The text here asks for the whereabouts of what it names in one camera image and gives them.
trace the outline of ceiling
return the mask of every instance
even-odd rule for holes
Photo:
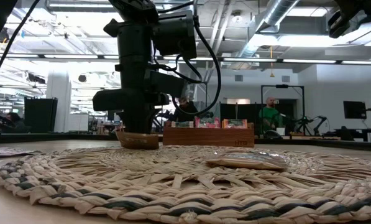
[[[158,9],[173,7],[186,1],[163,0],[155,1]],[[19,25],[29,9],[31,0],[23,0],[15,8],[7,20],[6,28],[9,36]],[[220,4],[224,4],[222,14],[218,16]],[[231,55],[236,57],[248,43],[257,46],[255,56],[274,58],[320,58],[320,59],[363,59],[371,58],[371,47],[365,43],[353,44],[345,41],[340,45],[327,47],[297,47],[296,44],[284,40],[286,36],[300,33],[327,35],[326,19],[337,5],[328,0],[301,0],[282,21],[279,33],[259,34],[250,36],[250,22],[254,16],[263,13],[267,8],[267,0],[235,1],[235,0],[206,0],[199,1],[198,14],[201,31],[208,42],[218,45],[217,55]],[[227,26],[224,20],[228,16]],[[117,40],[103,31],[103,27],[111,20],[122,21],[118,13],[106,0],[50,0],[40,3],[25,23],[20,34],[16,37],[10,53],[17,54],[72,54],[72,55],[117,55]],[[220,21],[219,29],[214,40],[214,24]],[[206,47],[196,37],[199,56],[207,56]],[[0,53],[7,43],[0,43]],[[71,70],[73,107],[79,108],[76,103],[85,101],[89,105],[90,99],[99,90],[104,88],[120,87],[120,74],[114,71],[115,62],[90,62],[78,58],[74,62],[57,62],[56,60],[19,60],[6,59],[0,69],[0,85],[5,86],[34,86],[29,81],[29,74],[43,78],[46,82],[48,70],[54,66],[66,66]],[[277,65],[275,68],[295,69],[297,65]],[[265,70],[270,68],[269,63],[261,63],[257,67]],[[79,82],[79,75],[86,75],[86,83]],[[32,95],[42,97],[45,94],[45,85],[36,84],[39,88],[0,88],[0,98],[13,98],[12,95]]]

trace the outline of white column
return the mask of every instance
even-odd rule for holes
[[[52,67],[48,72],[46,98],[57,98],[55,132],[69,131],[69,114],[71,111],[72,84],[69,71],[62,64]]]

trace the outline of food package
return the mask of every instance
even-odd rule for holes
[[[225,167],[283,170],[287,168],[286,161],[278,154],[252,151],[227,151],[206,159],[208,164]]]
[[[196,118],[195,126],[197,128],[220,128],[218,118]]]
[[[172,122],[172,128],[193,128],[193,121]]]
[[[247,120],[246,119],[224,119],[224,121],[222,121],[222,128],[247,129]]]
[[[159,136],[155,134],[126,133],[121,130],[117,130],[116,137],[121,142],[121,146],[126,149],[159,148]]]

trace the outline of woven placemat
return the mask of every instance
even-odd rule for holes
[[[371,220],[371,161],[268,149],[286,172],[211,167],[233,147],[155,151],[77,149],[25,156],[0,169],[0,186],[31,204],[162,223],[305,224]]]

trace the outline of ventilation duct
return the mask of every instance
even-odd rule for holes
[[[293,7],[297,5],[299,0],[271,0],[268,3],[267,10],[259,15],[253,16],[248,29],[249,42],[243,47],[238,53],[238,57],[251,58],[259,49],[258,46],[254,46],[252,38],[256,32],[271,32],[275,33],[279,31],[279,24],[291,11]],[[229,68],[231,69],[250,69],[251,64],[248,63],[233,63]]]

